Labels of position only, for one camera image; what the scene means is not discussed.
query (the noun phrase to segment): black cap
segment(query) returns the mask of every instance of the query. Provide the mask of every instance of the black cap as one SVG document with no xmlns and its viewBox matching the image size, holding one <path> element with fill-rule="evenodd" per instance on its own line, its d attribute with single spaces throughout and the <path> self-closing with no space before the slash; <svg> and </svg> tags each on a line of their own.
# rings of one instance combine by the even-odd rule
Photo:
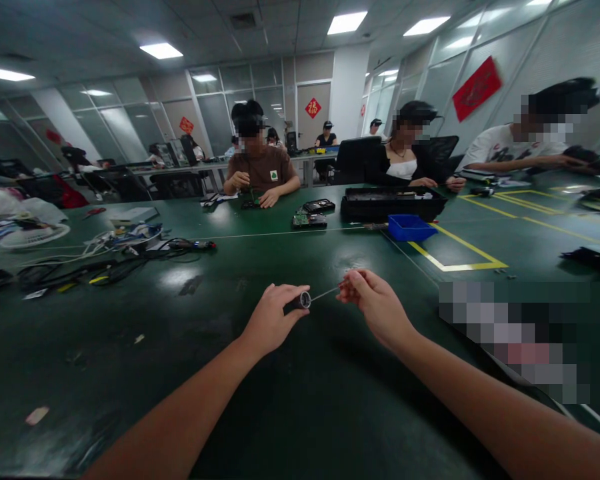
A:
<svg viewBox="0 0 600 480">
<path fill-rule="evenodd" d="M 529 95 L 530 112 L 546 122 L 560 123 L 564 115 L 586 113 L 600 103 L 595 79 L 578 77 Z"/>
</svg>

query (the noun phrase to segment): black box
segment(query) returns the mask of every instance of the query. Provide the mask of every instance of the black box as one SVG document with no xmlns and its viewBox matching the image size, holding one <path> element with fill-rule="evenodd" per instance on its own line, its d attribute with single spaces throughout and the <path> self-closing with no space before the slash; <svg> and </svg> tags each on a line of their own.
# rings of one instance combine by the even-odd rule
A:
<svg viewBox="0 0 600 480">
<path fill-rule="evenodd" d="M 425 193 L 432 198 L 415 198 Z M 345 221 L 386 222 L 389 215 L 418 215 L 430 223 L 446 202 L 447 198 L 427 187 L 350 188 L 342 197 L 340 213 Z"/>
</svg>

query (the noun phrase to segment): hand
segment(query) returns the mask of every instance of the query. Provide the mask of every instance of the hand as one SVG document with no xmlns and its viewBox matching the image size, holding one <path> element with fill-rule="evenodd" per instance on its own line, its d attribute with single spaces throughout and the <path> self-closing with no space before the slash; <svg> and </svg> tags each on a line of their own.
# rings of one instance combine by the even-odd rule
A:
<svg viewBox="0 0 600 480">
<path fill-rule="evenodd" d="M 550 155 L 548 157 L 536 158 L 535 166 L 544 169 L 558 169 L 568 167 L 586 167 L 587 163 L 566 155 Z"/>
<path fill-rule="evenodd" d="M 347 272 L 336 298 L 356 305 L 377 340 L 396 354 L 419 338 L 391 286 L 369 270 Z"/>
<path fill-rule="evenodd" d="M 275 187 L 267 190 L 265 194 L 260 197 L 260 208 L 271 208 L 278 202 L 278 198 L 280 198 L 280 194 Z"/>
<path fill-rule="evenodd" d="M 247 172 L 236 172 L 231 177 L 231 184 L 234 188 L 240 190 L 249 186 L 249 174 Z"/>
<path fill-rule="evenodd" d="M 452 192 L 458 193 L 465 187 L 467 179 L 462 177 L 450 177 L 447 179 L 447 188 Z"/>
<path fill-rule="evenodd" d="M 421 178 L 418 180 L 414 180 L 409 184 L 410 187 L 429 187 L 429 188 L 433 188 L 433 187 L 437 187 L 438 184 L 436 182 L 434 182 L 431 179 L 428 178 Z"/>
<path fill-rule="evenodd" d="M 293 310 L 285 315 L 284 306 L 308 290 L 308 285 L 268 286 L 251 314 L 247 327 L 240 335 L 240 342 L 260 357 L 276 350 L 285 341 L 295 323 L 309 314 L 309 310 Z"/>
</svg>

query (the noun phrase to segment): forearm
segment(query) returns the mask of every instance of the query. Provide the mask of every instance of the forearm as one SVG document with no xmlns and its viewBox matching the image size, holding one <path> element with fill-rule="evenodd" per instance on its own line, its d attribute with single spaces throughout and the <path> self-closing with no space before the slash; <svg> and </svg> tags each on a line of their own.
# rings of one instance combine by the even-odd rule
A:
<svg viewBox="0 0 600 480">
<path fill-rule="evenodd" d="M 600 479 L 600 435 L 424 337 L 397 353 L 512 478 Z"/>
<path fill-rule="evenodd" d="M 84 479 L 187 478 L 231 396 L 258 360 L 239 339 L 234 341 L 118 439 Z"/>
<path fill-rule="evenodd" d="M 295 192 L 296 190 L 298 190 L 300 188 L 300 178 L 298 178 L 298 176 L 296 175 L 296 176 L 292 177 L 285 184 L 280 185 L 276 188 L 278 189 L 280 196 L 288 195 L 291 192 Z"/>
<path fill-rule="evenodd" d="M 522 159 L 522 160 L 511 160 L 505 162 L 489 162 L 489 163 L 470 163 L 465 165 L 466 169 L 471 170 L 484 170 L 490 171 L 494 173 L 498 172 L 508 172 L 514 170 L 522 170 L 530 167 L 536 166 L 538 159 L 542 159 L 544 157 L 536 157 L 532 159 Z"/>
</svg>

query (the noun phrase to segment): red diamond sign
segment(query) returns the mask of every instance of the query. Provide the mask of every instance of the red diamond sign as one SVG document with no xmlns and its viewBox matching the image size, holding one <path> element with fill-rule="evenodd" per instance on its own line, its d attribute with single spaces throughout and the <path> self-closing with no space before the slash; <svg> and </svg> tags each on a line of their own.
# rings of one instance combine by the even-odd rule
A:
<svg viewBox="0 0 600 480">
<path fill-rule="evenodd" d="M 314 119 L 315 116 L 318 114 L 318 112 L 320 110 L 322 110 L 322 107 L 318 103 L 318 100 L 316 100 L 315 98 L 312 98 L 311 101 L 309 102 L 309 104 L 305 107 L 305 110 L 307 111 L 309 116 L 312 119 Z"/>
</svg>

